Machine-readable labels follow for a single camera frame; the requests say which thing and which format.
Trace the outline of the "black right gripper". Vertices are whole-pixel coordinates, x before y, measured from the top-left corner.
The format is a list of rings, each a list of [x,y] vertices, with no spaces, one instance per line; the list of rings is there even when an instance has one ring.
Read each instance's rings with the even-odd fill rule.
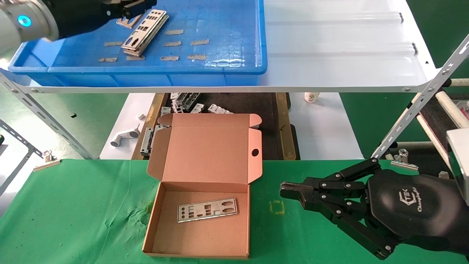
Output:
[[[390,231],[406,239],[422,236],[451,242],[464,240],[464,199],[453,179],[380,170],[377,159],[368,159],[325,178],[282,182],[280,196],[322,214],[380,260],[388,258],[397,246]],[[358,180],[365,176],[370,176],[367,187],[371,212],[365,204],[330,195],[361,194],[366,184]]]

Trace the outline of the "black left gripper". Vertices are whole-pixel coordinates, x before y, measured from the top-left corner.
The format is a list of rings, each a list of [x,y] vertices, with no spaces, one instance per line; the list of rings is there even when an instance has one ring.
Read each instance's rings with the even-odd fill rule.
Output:
[[[57,40],[92,32],[108,21],[131,19],[137,11],[146,11],[157,5],[157,0],[125,0],[119,7],[114,0],[47,0],[57,28]]]

